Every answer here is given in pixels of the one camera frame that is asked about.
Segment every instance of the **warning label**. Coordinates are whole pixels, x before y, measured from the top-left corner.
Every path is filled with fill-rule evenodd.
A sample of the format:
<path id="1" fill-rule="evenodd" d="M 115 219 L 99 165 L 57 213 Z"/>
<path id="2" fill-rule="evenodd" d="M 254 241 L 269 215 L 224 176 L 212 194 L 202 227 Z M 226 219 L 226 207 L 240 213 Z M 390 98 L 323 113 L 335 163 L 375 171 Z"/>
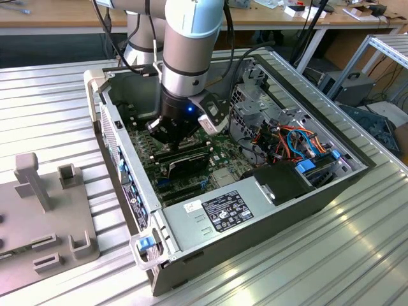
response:
<path id="1" fill-rule="evenodd" d="M 254 217 L 236 190 L 202 205 L 215 230 L 220 233 Z"/>

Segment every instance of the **desk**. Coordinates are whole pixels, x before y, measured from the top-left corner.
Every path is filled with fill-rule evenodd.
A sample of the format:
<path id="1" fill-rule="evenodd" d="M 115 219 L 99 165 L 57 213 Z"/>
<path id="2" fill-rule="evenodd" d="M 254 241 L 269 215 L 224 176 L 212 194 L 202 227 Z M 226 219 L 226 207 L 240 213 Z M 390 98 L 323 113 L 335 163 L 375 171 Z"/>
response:
<path id="1" fill-rule="evenodd" d="M 38 35 L 38 34 L 90 34 L 102 33 L 92 4 L 89 0 L 24 0 L 28 3 L 30 15 L 17 11 L 0 9 L 0 35 Z M 289 30 L 302 29 L 305 20 L 301 17 L 291 18 L 283 12 L 282 7 L 273 10 L 258 3 L 252 3 L 250 10 L 231 9 L 235 30 Z M 113 10 L 112 31 L 126 33 L 126 14 Z M 303 72 L 310 61 L 325 32 L 329 29 L 377 29 L 391 28 L 396 34 L 408 20 L 386 22 L 360 22 L 336 7 L 335 12 L 321 19 L 316 25 L 314 35 L 297 70 Z"/>
<path id="2" fill-rule="evenodd" d="M 134 264 L 87 108 L 84 71 L 115 63 L 0 70 L 0 183 L 15 180 L 8 147 L 16 153 L 35 150 L 40 174 L 64 163 L 81 167 L 101 250 L 97 260 L 4 296 L 0 305 L 343 305 L 358 300 L 406 305 L 407 167 L 280 56 L 257 53 L 377 168 L 322 212 L 157 298 L 146 273 Z"/>

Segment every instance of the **slotted aluminum surface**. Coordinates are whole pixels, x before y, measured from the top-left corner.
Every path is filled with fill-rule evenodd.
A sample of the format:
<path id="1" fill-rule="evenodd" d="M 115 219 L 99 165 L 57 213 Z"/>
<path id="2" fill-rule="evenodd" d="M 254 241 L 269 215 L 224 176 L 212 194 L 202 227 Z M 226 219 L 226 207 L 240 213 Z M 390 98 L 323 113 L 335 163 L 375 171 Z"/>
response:
<path id="1" fill-rule="evenodd" d="M 40 173 L 63 163 L 82 167 L 101 249 L 96 261 L 5 296 L 0 305 L 407 305 L 407 168 L 277 54 L 258 53 L 377 168 L 322 212 L 157 298 L 134 264 L 88 116 L 82 72 L 113 63 L 0 70 L 0 181 L 14 180 L 13 154 L 32 150 Z M 270 88 L 284 96 L 279 86 Z"/>
<path id="2" fill-rule="evenodd" d="M 408 69 L 408 35 L 375 35 L 369 44 Z"/>

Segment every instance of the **blue latch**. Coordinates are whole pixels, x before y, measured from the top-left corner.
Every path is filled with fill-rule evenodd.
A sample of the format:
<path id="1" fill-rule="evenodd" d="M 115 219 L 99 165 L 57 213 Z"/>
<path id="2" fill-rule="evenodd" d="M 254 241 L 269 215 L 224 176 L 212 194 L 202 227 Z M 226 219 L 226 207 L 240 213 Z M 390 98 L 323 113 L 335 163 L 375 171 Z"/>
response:
<path id="1" fill-rule="evenodd" d="M 338 150 L 332 150 L 331 154 L 335 159 L 339 159 L 340 156 L 342 155 Z"/>
<path id="2" fill-rule="evenodd" d="M 123 171 L 124 167 L 125 167 L 125 160 L 121 159 L 119 161 L 119 171 Z"/>
<path id="3" fill-rule="evenodd" d="M 300 161 L 296 166 L 296 169 L 299 170 L 300 173 L 305 173 L 306 171 L 315 167 L 315 164 L 310 159 L 306 159 L 304 161 Z"/>
<path id="4" fill-rule="evenodd" d="M 156 245 L 156 241 L 154 241 L 154 238 L 152 236 L 146 237 L 139 239 L 137 241 L 137 245 L 139 248 L 140 252 L 146 251 L 147 249 L 150 249 L 151 247 Z"/>

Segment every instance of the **robotic arm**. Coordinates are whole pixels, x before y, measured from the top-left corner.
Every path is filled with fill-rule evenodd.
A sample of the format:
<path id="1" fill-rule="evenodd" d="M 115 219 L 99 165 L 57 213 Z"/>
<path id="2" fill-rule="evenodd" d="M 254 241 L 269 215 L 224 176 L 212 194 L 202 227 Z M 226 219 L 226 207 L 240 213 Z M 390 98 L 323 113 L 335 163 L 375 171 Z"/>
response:
<path id="1" fill-rule="evenodd" d="M 210 135 L 220 132 L 228 121 L 228 105 L 206 91 L 205 84 L 221 28 L 222 9 L 227 5 L 224 0 L 97 2 L 128 11 L 133 27 L 135 22 L 139 23 L 139 30 L 126 50 L 128 57 L 135 50 L 137 64 L 152 63 L 152 54 L 164 44 L 160 62 L 161 109 L 160 116 L 147 126 L 151 135 L 177 149 L 199 124 Z"/>

